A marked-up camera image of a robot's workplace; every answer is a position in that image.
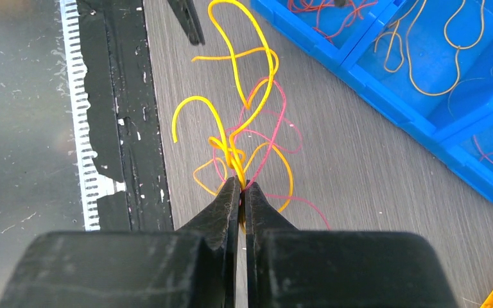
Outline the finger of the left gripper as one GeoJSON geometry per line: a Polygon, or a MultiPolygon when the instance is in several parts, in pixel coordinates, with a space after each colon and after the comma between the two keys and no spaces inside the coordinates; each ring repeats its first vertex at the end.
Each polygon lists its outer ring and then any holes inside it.
{"type": "Polygon", "coordinates": [[[205,38],[193,0],[168,0],[175,17],[193,46],[204,45],[205,38]]]}

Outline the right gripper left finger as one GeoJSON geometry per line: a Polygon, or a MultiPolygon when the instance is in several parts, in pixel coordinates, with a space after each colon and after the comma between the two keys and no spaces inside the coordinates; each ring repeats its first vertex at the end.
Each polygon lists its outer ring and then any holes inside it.
{"type": "Polygon", "coordinates": [[[42,234],[0,307],[233,307],[240,200],[231,177],[176,231],[42,234]]]}

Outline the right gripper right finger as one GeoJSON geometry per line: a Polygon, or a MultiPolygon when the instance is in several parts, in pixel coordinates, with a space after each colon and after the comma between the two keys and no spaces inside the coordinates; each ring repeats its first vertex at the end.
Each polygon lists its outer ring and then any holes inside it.
{"type": "Polygon", "coordinates": [[[456,307],[438,256],[410,232],[300,230],[260,186],[243,194],[249,307],[456,307]]]}

